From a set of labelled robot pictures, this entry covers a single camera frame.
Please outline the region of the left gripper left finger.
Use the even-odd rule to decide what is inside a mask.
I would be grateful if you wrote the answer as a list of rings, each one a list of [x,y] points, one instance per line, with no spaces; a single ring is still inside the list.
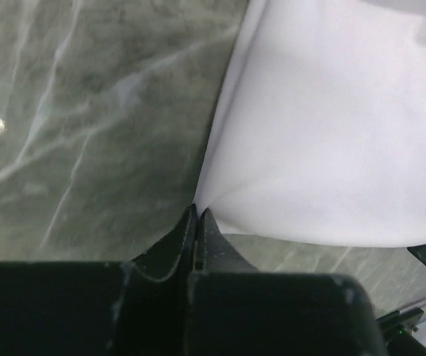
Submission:
[[[123,355],[181,353],[196,225],[196,207],[190,205],[170,232],[128,264]]]

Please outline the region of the white t shirt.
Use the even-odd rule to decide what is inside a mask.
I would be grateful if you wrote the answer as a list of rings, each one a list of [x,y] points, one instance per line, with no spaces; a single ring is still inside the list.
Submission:
[[[194,201],[226,234],[426,244],[426,1],[251,1]]]

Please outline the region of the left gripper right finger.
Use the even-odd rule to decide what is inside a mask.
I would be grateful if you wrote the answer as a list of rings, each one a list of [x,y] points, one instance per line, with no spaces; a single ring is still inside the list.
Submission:
[[[192,355],[385,355],[363,287],[343,274],[266,273],[204,211],[190,276]]]

